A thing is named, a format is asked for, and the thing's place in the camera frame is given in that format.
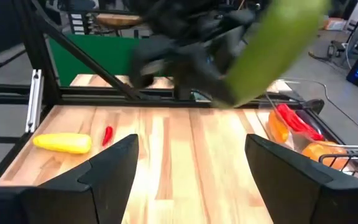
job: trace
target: green panel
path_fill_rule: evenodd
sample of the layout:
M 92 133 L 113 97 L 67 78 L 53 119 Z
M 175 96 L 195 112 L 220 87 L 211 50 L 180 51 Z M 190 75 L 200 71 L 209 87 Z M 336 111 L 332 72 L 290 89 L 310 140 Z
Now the green panel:
M 139 44 L 140 41 L 133 38 L 97 35 L 70 34 L 67 37 L 113 75 L 126 73 L 131 49 Z M 49 40 L 62 86 L 69 86 L 77 74 L 94 74 L 90 68 L 72 56 L 58 43 L 52 39 Z

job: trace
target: floor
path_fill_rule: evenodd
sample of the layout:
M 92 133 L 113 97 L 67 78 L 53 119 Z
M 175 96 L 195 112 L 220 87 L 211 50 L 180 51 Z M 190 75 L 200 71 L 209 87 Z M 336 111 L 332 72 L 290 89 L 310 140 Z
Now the floor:
M 345 40 L 346 35 L 337 32 L 325 32 L 310 45 L 308 50 L 312 50 L 316 55 L 324 55 L 331 39 Z M 17 46 L 1 53 L 0 62 L 22 48 L 23 46 Z M 31 72 L 32 67 L 27 54 L 21 55 L 0 69 L 0 83 L 29 84 Z M 347 144 L 358 144 L 358 87 L 347 82 L 346 75 L 347 69 L 317 61 L 311 58 L 306 50 L 292 68 L 284 74 L 284 77 L 315 80 L 325 84 L 328 88 L 329 99 L 334 104 L 326 99 L 322 86 L 305 82 L 291 83 L 290 85 L 307 100 L 312 98 L 324 99 L 326 105 L 321 112 L 321 117 Z M 26 113 L 26 106 L 0 106 L 0 136 L 20 136 L 24 132 Z M 11 147 L 10 144 L 0 144 L 0 160 Z

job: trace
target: red bell pepper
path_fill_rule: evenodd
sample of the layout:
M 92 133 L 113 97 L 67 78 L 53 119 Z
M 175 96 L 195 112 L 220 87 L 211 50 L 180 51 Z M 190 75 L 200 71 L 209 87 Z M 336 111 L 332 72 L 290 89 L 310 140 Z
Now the red bell pepper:
M 102 146 L 106 146 L 107 143 L 112 139 L 112 127 L 107 126 L 106 131 L 104 132 L 104 138 Z
M 296 113 L 291 110 L 286 104 L 279 104 L 277 107 L 277 112 L 281 115 L 284 121 L 291 127 L 295 132 L 303 133 L 309 138 L 315 141 L 324 140 L 324 136 L 319 134 L 311 126 L 306 124 Z

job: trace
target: black metal frame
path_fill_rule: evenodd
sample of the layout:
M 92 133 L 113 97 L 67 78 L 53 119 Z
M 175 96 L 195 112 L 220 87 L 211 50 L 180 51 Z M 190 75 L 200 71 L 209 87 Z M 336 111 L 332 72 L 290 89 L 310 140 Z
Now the black metal frame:
M 22 27 L 22 40 L 34 69 L 41 69 L 44 79 L 43 105 L 41 121 L 46 117 L 54 105 L 89 105 L 89 106 L 143 106 L 143 107 L 170 107 L 170 108 L 209 108 L 207 102 L 199 102 L 194 99 L 177 98 L 178 95 L 172 89 L 147 89 L 134 90 L 119 79 L 111 75 L 88 54 L 77 47 L 72 41 L 60 33 L 50 21 L 42 18 L 40 14 L 32 11 L 30 0 L 13 0 Z M 61 87 L 57 83 L 57 76 L 53 70 L 51 59 L 44 39 L 44 33 L 56 40 L 63 48 L 74 55 L 78 60 L 92 69 L 103 80 L 114 88 L 99 87 Z M 0 85 L 0 105 L 18 104 L 26 105 L 29 100 L 30 86 L 27 85 Z M 276 103 L 286 103 L 294 110 L 305 110 L 324 130 L 330 141 L 344 144 L 343 141 L 320 119 L 313 111 L 313 107 L 304 101 L 294 100 L 289 96 L 279 93 L 269 93 L 269 100 L 265 95 L 242 105 L 240 108 L 260 108 L 262 104 L 270 104 L 270 100 Z M 25 133 L 19 138 L 0 137 L 0 143 L 15 142 L 14 147 L 0 163 L 0 176 L 8 168 L 25 143 L 30 139 L 31 133 Z

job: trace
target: wire basket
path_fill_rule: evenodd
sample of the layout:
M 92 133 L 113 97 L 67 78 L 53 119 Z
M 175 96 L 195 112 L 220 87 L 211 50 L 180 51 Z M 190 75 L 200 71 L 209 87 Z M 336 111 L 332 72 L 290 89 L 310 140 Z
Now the wire basket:
M 309 109 L 293 110 L 269 96 L 271 92 L 286 95 L 290 97 L 290 101 L 302 103 Z M 311 80 L 281 79 L 272 84 L 265 97 L 268 100 L 260 104 L 257 114 L 271 141 L 328 167 L 358 177 L 358 142 L 353 144 L 354 139 L 346 139 L 346 143 L 351 144 L 341 144 L 328 135 L 326 128 L 312 116 L 313 113 L 330 114 L 331 117 L 341 115 L 344 123 L 352 123 L 352 128 L 358 129 L 357 120 L 330 99 L 325 85 Z

